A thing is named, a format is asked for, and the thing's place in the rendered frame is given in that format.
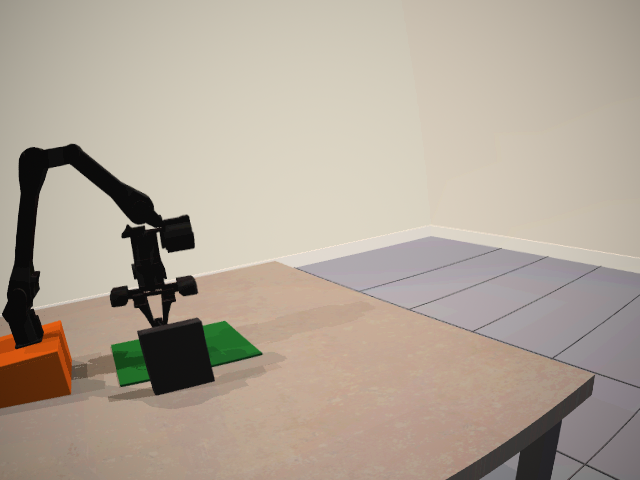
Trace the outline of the green circuit board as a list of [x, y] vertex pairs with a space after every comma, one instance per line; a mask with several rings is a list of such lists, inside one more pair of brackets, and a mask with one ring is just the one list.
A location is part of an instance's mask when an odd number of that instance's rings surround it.
[[[263, 355], [226, 321], [203, 325], [203, 329], [211, 367]], [[139, 339], [111, 347], [120, 387], [150, 381]]]

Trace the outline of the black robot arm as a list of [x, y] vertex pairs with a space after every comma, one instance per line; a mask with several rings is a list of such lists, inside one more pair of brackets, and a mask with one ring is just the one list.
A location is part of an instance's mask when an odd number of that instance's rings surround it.
[[[122, 183], [77, 144], [71, 143], [46, 150], [38, 147], [26, 149], [19, 158], [21, 195], [15, 260], [7, 290], [8, 302], [2, 313], [9, 323], [16, 350], [41, 343], [44, 336], [39, 316], [32, 308], [33, 299], [40, 289], [40, 271], [34, 271], [33, 265], [36, 215], [40, 190], [48, 169], [66, 164], [73, 166], [109, 195], [131, 222], [142, 225], [127, 225], [121, 234], [122, 238], [130, 237], [134, 260], [160, 255], [157, 241], [159, 232], [161, 247], [166, 248], [168, 253], [195, 248], [194, 233], [188, 214], [162, 220], [162, 216], [154, 211], [154, 204], [148, 195]], [[154, 229], [146, 230], [143, 224], [149, 224]]]

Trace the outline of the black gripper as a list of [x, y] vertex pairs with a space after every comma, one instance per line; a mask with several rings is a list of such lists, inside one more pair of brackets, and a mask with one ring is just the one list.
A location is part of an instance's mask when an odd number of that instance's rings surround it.
[[147, 296], [161, 294], [163, 325], [167, 325], [171, 303], [176, 301], [175, 292], [179, 291], [182, 296], [198, 294], [197, 282], [191, 275], [176, 277], [175, 283], [165, 284], [160, 255], [149, 259], [134, 260], [134, 265], [139, 289], [128, 290], [127, 285], [113, 287], [110, 292], [111, 306], [125, 306], [128, 300], [133, 299], [134, 307], [142, 311], [152, 327], [156, 326]]

